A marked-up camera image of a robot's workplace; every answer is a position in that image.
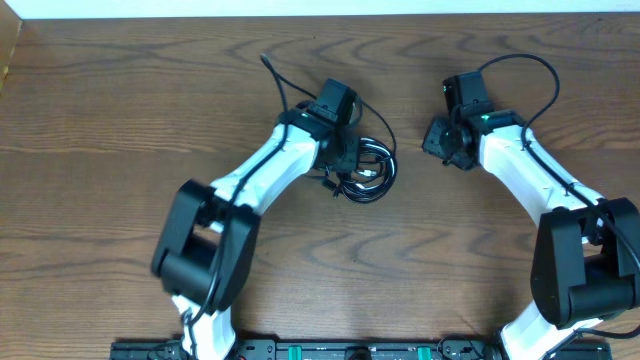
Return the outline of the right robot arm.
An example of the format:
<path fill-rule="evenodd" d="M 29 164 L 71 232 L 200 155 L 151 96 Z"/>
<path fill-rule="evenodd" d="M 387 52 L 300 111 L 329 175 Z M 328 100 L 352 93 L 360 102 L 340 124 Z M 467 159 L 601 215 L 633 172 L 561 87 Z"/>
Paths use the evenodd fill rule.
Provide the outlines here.
<path fill-rule="evenodd" d="M 499 332 L 489 359 L 557 359 L 599 324 L 639 306 L 639 210 L 607 199 L 567 172 L 510 110 L 453 109 L 422 148 L 446 165 L 495 176 L 534 221 L 531 303 Z"/>

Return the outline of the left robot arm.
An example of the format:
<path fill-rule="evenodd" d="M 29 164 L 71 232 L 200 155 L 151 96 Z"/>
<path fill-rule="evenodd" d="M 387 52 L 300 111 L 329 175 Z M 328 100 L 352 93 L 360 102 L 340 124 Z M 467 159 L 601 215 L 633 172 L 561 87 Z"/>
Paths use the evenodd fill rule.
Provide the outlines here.
<path fill-rule="evenodd" d="M 275 199 L 311 169 L 358 166 L 352 129 L 309 113 L 282 113 L 264 145 L 208 185 L 189 180 L 176 192 L 151 260 L 180 313 L 186 359 L 223 359 L 236 334 L 231 306 L 250 272 L 261 219 Z"/>

